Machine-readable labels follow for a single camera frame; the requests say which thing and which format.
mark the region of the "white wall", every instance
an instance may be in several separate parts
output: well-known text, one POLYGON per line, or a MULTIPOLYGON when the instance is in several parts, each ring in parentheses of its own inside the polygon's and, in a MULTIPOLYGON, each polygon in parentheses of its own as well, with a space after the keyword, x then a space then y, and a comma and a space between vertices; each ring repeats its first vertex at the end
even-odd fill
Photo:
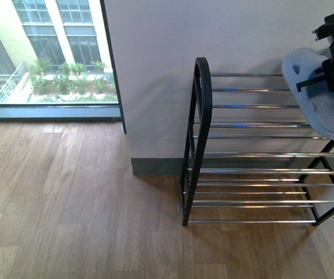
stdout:
POLYGON ((331 0, 106 0, 132 158, 180 158, 193 66, 280 73, 294 48, 321 51, 311 30, 334 13, 331 0))

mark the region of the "green shrub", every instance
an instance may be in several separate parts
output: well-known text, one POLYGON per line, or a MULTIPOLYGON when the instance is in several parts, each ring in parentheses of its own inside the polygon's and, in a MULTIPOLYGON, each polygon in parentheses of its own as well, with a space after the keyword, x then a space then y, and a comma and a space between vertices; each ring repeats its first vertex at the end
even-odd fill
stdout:
POLYGON ((68 76, 56 75, 53 79, 53 85, 61 95, 70 93, 71 83, 68 76))
POLYGON ((31 76, 30 83, 33 86, 34 90, 38 91, 40 94, 46 94, 48 87, 47 87, 47 80, 44 79, 41 75, 31 76))
POLYGON ((33 76, 44 76, 52 68, 52 63, 47 58, 38 59, 30 66, 29 71, 33 76))
POLYGON ((69 76, 70 75, 70 67, 67 62, 64 62, 60 66, 58 66, 58 72, 57 75, 60 76, 69 76))
POLYGON ((88 87, 87 75, 81 74, 75 80, 75 87, 78 90, 80 95, 84 95, 86 93, 86 89, 88 87))
POLYGON ((97 92, 103 93, 105 91, 105 89, 107 88, 107 84, 106 84, 106 78, 105 76, 100 76, 100 77, 95 77, 95 86, 97 89, 97 92))
POLYGON ((70 64, 69 69, 70 69, 70 74, 78 77, 84 73, 85 67, 81 63, 75 63, 75 64, 70 64))
POLYGON ((115 80, 114 80, 114 74, 110 74, 110 80, 111 80, 111 88, 116 92, 116 87, 115 87, 115 80))
POLYGON ((106 64, 100 61, 91 61, 91 64, 96 68, 97 74, 104 74, 104 68, 106 64))

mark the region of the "white column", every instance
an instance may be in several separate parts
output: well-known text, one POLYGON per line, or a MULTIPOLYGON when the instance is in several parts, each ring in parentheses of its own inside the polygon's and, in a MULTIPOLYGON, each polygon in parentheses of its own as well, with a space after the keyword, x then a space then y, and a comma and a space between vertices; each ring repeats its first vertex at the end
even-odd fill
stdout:
POLYGON ((73 52, 69 45, 69 40, 67 39, 65 29, 63 28, 61 14, 58 9, 56 0, 45 0, 45 5, 47 6, 47 10, 49 16, 51 17, 52 24, 55 27, 57 39, 60 43, 63 56, 65 57, 65 61, 68 63, 75 63, 73 52))
POLYGON ((109 46, 108 40, 106 39, 104 19, 102 18, 101 4, 99 0, 88 0, 88 3, 90 4, 92 21, 97 35, 101 61, 104 62, 107 67, 111 67, 109 46))

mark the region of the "metal shoe rack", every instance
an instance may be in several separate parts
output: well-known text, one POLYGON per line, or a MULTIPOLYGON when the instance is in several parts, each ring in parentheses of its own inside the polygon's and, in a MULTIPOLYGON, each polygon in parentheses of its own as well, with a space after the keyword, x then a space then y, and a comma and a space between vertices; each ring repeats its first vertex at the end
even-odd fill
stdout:
POLYGON ((206 58, 197 58, 194 67, 193 88, 191 93, 189 122, 187 127, 186 146, 184 152, 181 186, 181 204, 183 226, 188 223, 311 223, 314 226, 321 224, 334 214, 334 198, 321 198, 317 190, 334 192, 334 170, 329 163, 334 158, 331 150, 334 141, 326 138, 308 135, 296 135, 294 129, 310 129, 306 122, 224 122, 212 120, 212 112, 216 109, 298 109, 296 105, 231 105, 213 104, 212 92, 227 92, 228 99, 233 92, 246 94, 256 92, 259 94, 291 94, 286 89, 244 89, 244 88, 212 88, 211 77, 235 77, 235 78, 282 78, 280 74, 214 74, 210 73, 206 58), (229 132, 225 135, 210 132, 217 129, 235 128, 264 129, 278 131, 287 129, 292 135, 268 135, 264 133, 245 133, 236 135, 229 132), (327 142, 318 153, 308 152, 208 152, 206 144, 210 141, 228 141, 230 146, 233 140, 261 139, 270 142, 272 140, 314 141, 327 142), (205 164, 205 160, 235 160, 235 159, 262 159, 263 162, 271 162, 279 158, 290 160, 302 158, 308 159, 306 168, 274 168, 274 167, 224 167, 205 164), (318 177, 328 178, 327 183, 321 183, 318 177), (261 218, 248 219, 245 215, 241 218, 222 220, 211 214, 209 209, 219 210, 255 210, 261 218), (202 220, 192 218, 195 211, 208 210, 202 220), (307 211, 302 220, 296 218, 289 220, 282 218, 283 213, 273 214, 272 219, 266 216, 269 210, 303 210, 307 211))

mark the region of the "railing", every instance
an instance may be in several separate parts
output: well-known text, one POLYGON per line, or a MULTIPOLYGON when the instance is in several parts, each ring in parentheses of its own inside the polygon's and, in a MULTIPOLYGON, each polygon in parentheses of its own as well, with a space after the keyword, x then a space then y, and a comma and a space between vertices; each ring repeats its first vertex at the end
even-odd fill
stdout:
POLYGON ((310 129, 308 123, 302 122, 217 122, 212 120, 212 109, 299 109, 295 105, 231 105, 212 104, 212 92, 248 92, 256 94, 289 94, 286 89, 257 89, 257 88, 212 88, 211 77, 245 77, 245 78, 282 78, 279 74, 214 74, 210 73, 206 58, 197 58, 194 66, 193 87, 189 109, 189 120, 186 135, 185 152, 183 159, 182 175, 180 179, 181 203, 183 226, 188 223, 311 223, 319 225, 334 215, 333 199, 314 199, 314 191, 310 188, 334 189, 334 170, 328 162, 334 158, 334 141, 328 141, 320 152, 206 152, 208 140, 251 140, 254 138, 268 140, 326 140, 324 137, 299 136, 299 135, 264 135, 259 133, 244 135, 209 135, 210 127, 216 130, 229 129, 234 131, 237 128, 243 129, 269 129, 275 131, 279 128, 310 129), (202 167, 204 159, 217 159, 223 162, 224 159, 252 158, 251 160, 271 158, 311 158, 311 163, 305 168, 274 167, 217 167, 215 164, 207 164, 202 167), (249 178, 253 175, 272 175, 269 178, 249 178), (330 183, 305 182, 308 176, 329 177, 330 183), (269 195, 287 195, 295 198, 269 199, 269 195), (316 205, 332 204, 332 207, 324 212, 319 212, 316 205), (285 208, 307 208, 314 218, 312 220, 189 220, 192 208, 216 208, 216 209, 254 209, 262 210, 274 208, 284 210, 285 208))
POLYGON ((8 99, 12 91, 16 88, 16 86, 26 73, 26 67, 24 65, 24 62, 22 62, 8 79, 8 81, 0 89, 0 103, 3 103, 8 99))

